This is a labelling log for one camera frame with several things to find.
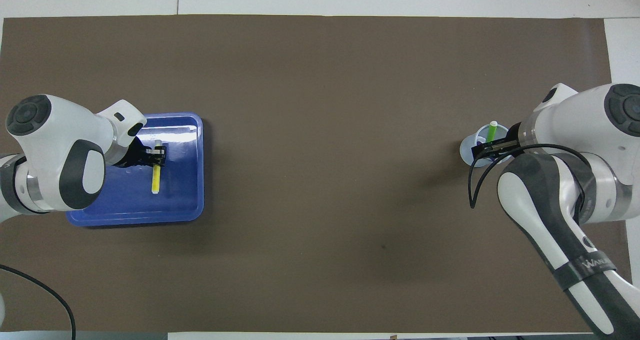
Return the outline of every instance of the black cable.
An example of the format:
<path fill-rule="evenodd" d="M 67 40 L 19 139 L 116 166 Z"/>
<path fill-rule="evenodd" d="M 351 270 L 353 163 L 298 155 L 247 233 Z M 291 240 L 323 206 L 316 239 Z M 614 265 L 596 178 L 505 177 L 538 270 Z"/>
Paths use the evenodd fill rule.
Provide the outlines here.
<path fill-rule="evenodd" d="M 574 156 L 577 156 L 578 159 L 582 160 L 582 162 L 585 163 L 587 165 L 587 167 L 591 168 L 591 165 L 589 165 L 589 162 L 587 161 L 587 158 L 585 158 L 585 156 L 583 156 L 582 154 L 578 153 L 577 151 L 574 151 L 570 147 L 559 146 L 557 144 L 531 144 L 531 145 L 528 145 L 528 146 L 521 146 L 521 147 L 517 147 L 515 149 L 512 149 L 512 150 L 506 152 L 505 154 L 501 154 L 501 156 L 498 156 L 498 158 L 494 159 L 494 161 L 489 165 L 489 167 L 487 167 L 484 170 L 484 172 L 480 176 L 480 179 L 478 179 L 478 182 L 477 182 L 477 184 L 475 186 L 475 191 L 473 191 L 473 196 L 471 196 L 471 175 L 473 175 L 473 173 L 474 173 L 474 167 L 476 166 L 476 162 L 478 160 L 482 159 L 484 154 L 487 154 L 487 152 L 481 151 L 480 154 L 478 154 L 476 156 L 476 158 L 473 159 L 473 163 L 471 163 L 471 166 L 469 167 L 469 177 L 468 177 L 468 183 L 467 183 L 467 189 L 468 189 L 468 194 L 469 194 L 469 206 L 472 209 L 476 207 L 476 201 L 478 201 L 478 192 L 480 192 L 480 187 L 482 186 L 483 181 L 485 181 L 485 178 L 487 177 L 489 172 L 494 167 L 496 167 L 496 165 L 498 165 L 498 163 L 500 161 L 505 159 L 507 156 L 510 156 L 511 154 L 516 153 L 517 151 L 523 151 L 523 150 L 527 150 L 527 149 L 534 149 L 534 148 L 540 148 L 540 147 L 550 147 L 550 148 L 553 148 L 553 149 L 559 149 L 559 150 L 562 150 L 562 151 L 566 151 L 567 153 L 571 153 Z"/>
<path fill-rule="evenodd" d="M 69 322 L 71 322 L 71 340 L 76 340 L 76 320 L 74 318 L 74 314 L 71 312 L 71 308 L 69 308 L 69 304 L 67 304 L 67 302 L 64 299 L 62 299 L 62 297 L 58 295 L 57 292 L 55 292 L 53 289 L 48 287 L 48 285 L 46 285 L 45 283 L 42 283 L 42 281 L 39 281 L 38 279 L 30 276 L 29 274 L 25 274 L 20 270 L 13 269 L 13 268 L 7 267 L 7 265 L 2 265 L 2 264 L 0 264 L 0 269 L 4 270 L 5 272 L 16 274 L 19 277 L 23 277 L 28 281 L 31 281 L 35 285 L 41 287 L 42 289 L 46 290 L 46 292 L 48 292 L 49 294 L 53 295 L 53 297 L 55 297 L 55 299 L 57 299 L 57 301 L 59 301 L 60 304 L 64 306 L 64 310 L 66 310 L 67 315 L 69 315 Z"/>

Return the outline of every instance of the pen holder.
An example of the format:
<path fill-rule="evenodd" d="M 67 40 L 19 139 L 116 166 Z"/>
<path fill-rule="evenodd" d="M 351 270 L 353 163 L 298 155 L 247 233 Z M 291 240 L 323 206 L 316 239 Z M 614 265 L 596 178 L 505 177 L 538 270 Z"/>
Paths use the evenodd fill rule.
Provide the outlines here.
<path fill-rule="evenodd" d="M 498 140 L 506 137 L 507 131 L 507 128 L 498 124 L 498 127 L 495 130 L 495 137 L 493 139 Z M 489 124 L 480 127 L 480 129 L 478 129 L 476 133 L 473 133 L 462 140 L 462 143 L 460 144 L 460 156 L 467 165 L 471 165 L 474 160 L 473 153 L 471 153 L 471 148 L 477 146 L 478 144 L 484 143 L 487 139 L 487 133 L 489 133 Z M 506 161 L 510 157 L 511 156 L 506 157 L 505 159 L 501 160 L 500 163 Z M 491 162 L 491 159 L 480 159 L 475 163 L 475 166 L 484 167 L 485 165 L 489 165 Z"/>

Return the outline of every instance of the yellow marker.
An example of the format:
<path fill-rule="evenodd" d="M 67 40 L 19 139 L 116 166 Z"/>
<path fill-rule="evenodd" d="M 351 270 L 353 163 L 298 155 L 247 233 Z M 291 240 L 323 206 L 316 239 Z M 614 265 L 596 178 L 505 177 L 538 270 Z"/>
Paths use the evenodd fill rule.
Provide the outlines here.
<path fill-rule="evenodd" d="M 161 146 L 162 140 L 156 140 L 155 146 Z M 158 194 L 160 192 L 160 165 L 153 165 L 153 177 L 151 178 L 151 192 Z"/>

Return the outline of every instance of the green marker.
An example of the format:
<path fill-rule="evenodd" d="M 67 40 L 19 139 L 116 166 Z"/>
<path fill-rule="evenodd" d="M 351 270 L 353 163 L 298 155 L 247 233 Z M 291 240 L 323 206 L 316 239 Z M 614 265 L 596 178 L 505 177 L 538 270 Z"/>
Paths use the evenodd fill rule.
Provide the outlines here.
<path fill-rule="evenodd" d="M 489 123 L 489 131 L 486 134 L 486 143 L 493 142 L 496 137 L 496 129 L 498 129 L 498 122 L 492 121 Z"/>

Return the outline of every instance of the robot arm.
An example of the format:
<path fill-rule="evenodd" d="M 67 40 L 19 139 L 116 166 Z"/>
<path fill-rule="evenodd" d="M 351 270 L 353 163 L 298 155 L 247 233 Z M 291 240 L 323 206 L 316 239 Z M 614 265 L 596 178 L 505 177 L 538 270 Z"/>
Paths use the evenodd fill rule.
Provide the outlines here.
<path fill-rule="evenodd" d="M 132 142 L 140 145 L 146 122 L 125 100 L 98 114 L 50 95 L 21 101 L 6 128 L 24 154 L 0 156 L 0 221 L 86 208 L 100 194 L 105 164 L 120 162 Z"/>
<path fill-rule="evenodd" d="M 640 339 L 640 291 L 618 276 L 580 229 L 640 215 L 634 194 L 640 179 L 640 87 L 610 84 L 578 93 L 558 84 L 507 138 L 480 148 L 497 154 L 536 144 L 569 147 L 585 163 L 549 147 L 521 152 L 498 181 L 503 210 L 596 335 Z"/>
<path fill-rule="evenodd" d="M 581 186 L 568 164 L 550 154 L 518 156 L 500 176 L 498 198 L 592 331 L 601 339 L 638 339 L 640 291 L 618 276 L 574 220 Z"/>

